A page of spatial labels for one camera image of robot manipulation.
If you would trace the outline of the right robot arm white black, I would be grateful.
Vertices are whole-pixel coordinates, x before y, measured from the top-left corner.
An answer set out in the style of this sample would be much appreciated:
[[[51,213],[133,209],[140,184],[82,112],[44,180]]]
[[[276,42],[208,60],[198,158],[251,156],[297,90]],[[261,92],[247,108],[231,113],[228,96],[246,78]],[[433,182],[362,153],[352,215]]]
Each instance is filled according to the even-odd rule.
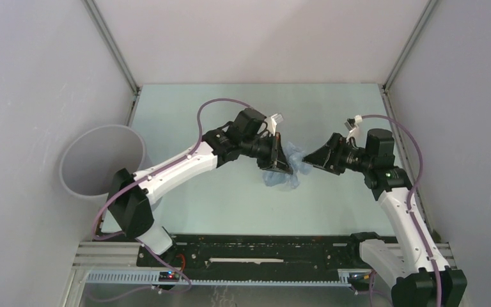
[[[346,250],[350,265],[368,264],[391,288],[393,306],[459,306],[467,278],[452,269],[442,255],[426,223],[421,219],[412,184],[406,171],[395,165],[394,138],[389,130],[371,129],[366,145],[357,147],[352,138],[334,133],[303,162],[329,173],[346,170],[364,175],[393,228],[402,257],[394,255],[380,239],[366,239]]]

